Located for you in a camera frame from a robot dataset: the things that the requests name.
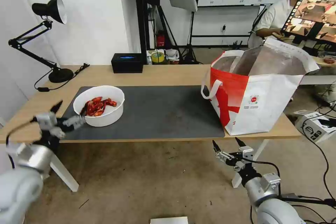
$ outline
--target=bag logo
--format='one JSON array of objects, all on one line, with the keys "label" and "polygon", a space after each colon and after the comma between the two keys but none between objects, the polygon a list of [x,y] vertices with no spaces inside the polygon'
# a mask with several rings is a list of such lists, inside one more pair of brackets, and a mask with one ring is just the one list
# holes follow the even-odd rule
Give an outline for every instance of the bag logo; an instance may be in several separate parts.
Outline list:
[{"label": "bag logo", "polygon": [[258,98],[259,98],[259,96],[251,96],[249,103],[250,104],[258,104]]}]

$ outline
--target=black box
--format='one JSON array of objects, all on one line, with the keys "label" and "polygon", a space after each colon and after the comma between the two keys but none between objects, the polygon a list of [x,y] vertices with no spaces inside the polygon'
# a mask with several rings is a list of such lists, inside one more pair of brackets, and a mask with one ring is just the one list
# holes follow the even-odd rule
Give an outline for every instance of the black box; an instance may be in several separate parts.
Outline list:
[{"label": "black box", "polygon": [[142,73],[143,62],[142,54],[114,54],[111,60],[113,72],[115,74],[121,73]]}]

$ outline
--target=person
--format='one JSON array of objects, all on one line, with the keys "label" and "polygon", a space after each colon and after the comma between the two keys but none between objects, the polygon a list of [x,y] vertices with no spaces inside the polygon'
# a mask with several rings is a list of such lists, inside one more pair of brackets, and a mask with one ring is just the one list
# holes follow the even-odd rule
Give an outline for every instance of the person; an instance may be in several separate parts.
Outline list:
[{"label": "person", "polygon": [[281,0],[269,7],[263,14],[249,38],[249,48],[262,45],[263,39],[273,33],[281,34],[281,29],[298,0]]}]

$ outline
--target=gray robot arm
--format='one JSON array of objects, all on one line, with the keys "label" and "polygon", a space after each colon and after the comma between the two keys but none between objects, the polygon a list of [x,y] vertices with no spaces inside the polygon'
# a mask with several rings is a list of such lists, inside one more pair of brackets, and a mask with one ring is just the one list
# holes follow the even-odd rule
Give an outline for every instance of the gray robot arm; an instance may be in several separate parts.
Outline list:
[{"label": "gray robot arm", "polygon": [[43,188],[38,171],[19,167],[0,176],[0,223],[22,224],[30,204]]},{"label": "gray robot arm", "polygon": [[303,224],[297,211],[287,202],[278,199],[281,179],[275,173],[261,176],[248,161],[253,159],[254,150],[236,139],[238,152],[226,153],[213,141],[216,157],[226,165],[233,166],[242,178],[251,206],[257,213],[258,224]]},{"label": "gray robot arm", "polygon": [[50,170],[55,146],[66,132],[85,123],[84,117],[57,118],[62,102],[50,112],[35,116],[41,129],[41,139],[33,144],[21,144],[16,149],[7,148],[16,168],[0,175],[0,224],[22,224],[30,204],[37,200],[43,188],[43,177]]}]

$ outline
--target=table leg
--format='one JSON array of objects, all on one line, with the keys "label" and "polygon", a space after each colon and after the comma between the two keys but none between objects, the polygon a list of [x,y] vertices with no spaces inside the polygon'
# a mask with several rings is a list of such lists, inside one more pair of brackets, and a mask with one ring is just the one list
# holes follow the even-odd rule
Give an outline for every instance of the table leg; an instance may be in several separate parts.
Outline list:
[{"label": "table leg", "polygon": [[78,191],[79,184],[70,174],[70,172],[66,169],[66,167],[62,164],[62,162],[58,159],[56,155],[53,156],[52,161],[50,163],[50,167],[56,172],[56,174],[63,180],[63,182],[71,189],[73,192]]},{"label": "table leg", "polygon": [[[268,144],[270,140],[264,139],[261,145],[258,147],[257,151],[254,153],[253,160],[257,160],[257,158],[260,156],[266,145]],[[238,188],[238,186],[242,183],[242,178],[238,173],[234,175],[234,178],[231,181],[233,188]]]}]

